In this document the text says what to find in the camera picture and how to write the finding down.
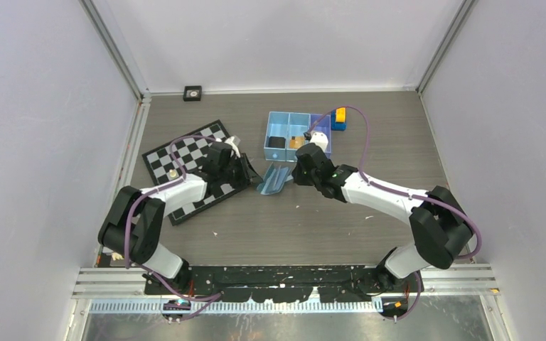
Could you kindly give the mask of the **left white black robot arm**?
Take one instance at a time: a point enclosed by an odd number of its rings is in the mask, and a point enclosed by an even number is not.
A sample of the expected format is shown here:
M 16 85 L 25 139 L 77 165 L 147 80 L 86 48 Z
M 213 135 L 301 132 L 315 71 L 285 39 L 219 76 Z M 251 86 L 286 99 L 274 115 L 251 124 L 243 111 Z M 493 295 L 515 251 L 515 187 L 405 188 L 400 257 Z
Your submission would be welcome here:
M 211 196 L 224 185 L 246 188 L 261 181 L 240 152 L 237 137 L 213 141 L 199 167 L 177 179 L 152 188 L 123 187 L 112 203 L 97 235 L 104 247 L 162 276 L 173 294 L 183 293 L 190 283 L 184 270 L 187 261 L 160 241 L 164 218 L 182 207 Z

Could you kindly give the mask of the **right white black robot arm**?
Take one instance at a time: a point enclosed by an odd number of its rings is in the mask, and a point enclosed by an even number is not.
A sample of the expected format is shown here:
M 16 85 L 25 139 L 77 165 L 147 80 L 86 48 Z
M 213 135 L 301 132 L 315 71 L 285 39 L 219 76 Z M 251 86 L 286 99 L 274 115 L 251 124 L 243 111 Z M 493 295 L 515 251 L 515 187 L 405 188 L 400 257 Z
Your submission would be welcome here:
M 356 167 L 334 165 L 316 144 L 302 146 L 296 157 L 292 175 L 297 185 L 313 186 L 328 199 L 373 208 L 410 227 L 412 243 L 392 249 L 366 281 L 384 291 L 396 291 L 428 266 L 448 269 L 476 235 L 447 188 L 414 190 L 377 180 Z

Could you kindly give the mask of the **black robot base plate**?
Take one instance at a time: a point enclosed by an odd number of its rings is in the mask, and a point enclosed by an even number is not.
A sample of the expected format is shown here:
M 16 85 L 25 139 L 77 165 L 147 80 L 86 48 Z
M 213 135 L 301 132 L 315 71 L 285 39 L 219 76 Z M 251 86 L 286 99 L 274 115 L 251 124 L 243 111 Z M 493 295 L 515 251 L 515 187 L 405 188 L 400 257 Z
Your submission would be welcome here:
M 423 290 L 420 276 L 393 279 L 374 266 L 185 266 L 173 279 L 145 274 L 147 295 L 180 293 L 196 301 L 303 303 L 316 294 L 322 303 L 366 302 L 389 294 Z

